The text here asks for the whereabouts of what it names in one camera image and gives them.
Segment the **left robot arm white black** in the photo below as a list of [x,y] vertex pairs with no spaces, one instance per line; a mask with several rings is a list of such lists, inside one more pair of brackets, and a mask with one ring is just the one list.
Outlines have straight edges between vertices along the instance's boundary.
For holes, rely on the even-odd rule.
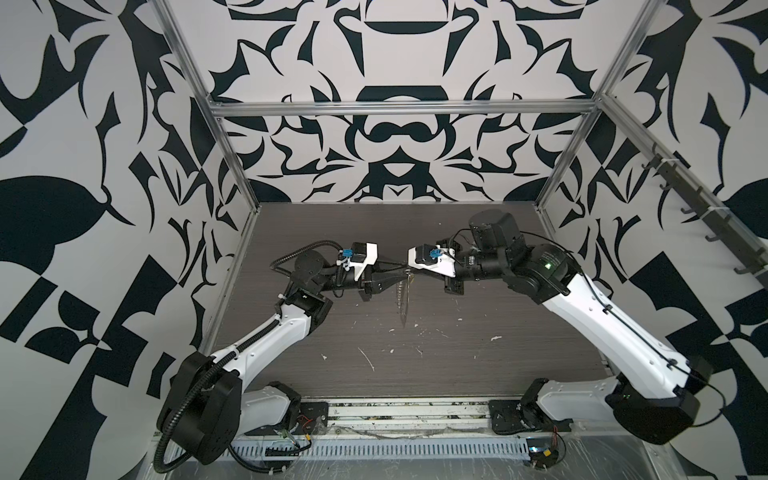
[[292,345],[308,337],[325,320],[333,299],[347,290],[364,300],[407,281],[411,269],[380,259],[373,243],[344,249],[335,241],[317,241],[284,255],[270,265],[288,279],[272,316],[230,346],[210,355],[194,352],[181,363],[158,415],[160,439],[153,468],[169,473],[191,458],[216,460],[247,430],[275,427],[290,431],[301,397],[273,382],[249,392],[252,381]]

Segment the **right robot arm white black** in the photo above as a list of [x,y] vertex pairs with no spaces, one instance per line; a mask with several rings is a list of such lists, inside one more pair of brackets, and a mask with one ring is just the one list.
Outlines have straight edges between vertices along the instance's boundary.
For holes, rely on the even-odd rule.
[[563,247],[528,244],[511,214],[482,211],[467,229],[469,250],[452,237],[418,245],[408,252],[409,266],[442,278],[445,291],[455,295],[463,294],[468,280],[501,280],[565,320],[617,369],[596,381],[534,380],[498,433],[553,431],[573,420],[615,421],[635,437],[663,445],[699,427],[696,395],[712,375],[704,359],[687,358],[651,335]]

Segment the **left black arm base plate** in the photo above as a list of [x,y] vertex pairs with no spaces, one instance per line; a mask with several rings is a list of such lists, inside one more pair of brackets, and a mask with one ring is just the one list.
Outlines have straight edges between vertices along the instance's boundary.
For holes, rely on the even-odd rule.
[[312,434],[327,426],[329,403],[325,401],[294,402],[288,408],[284,429],[290,433]]

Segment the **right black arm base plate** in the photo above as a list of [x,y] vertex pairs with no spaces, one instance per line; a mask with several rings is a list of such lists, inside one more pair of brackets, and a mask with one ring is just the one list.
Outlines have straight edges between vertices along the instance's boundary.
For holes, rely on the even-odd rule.
[[534,402],[522,400],[490,400],[488,402],[491,430],[496,435],[527,432],[570,432],[572,421],[553,420]]

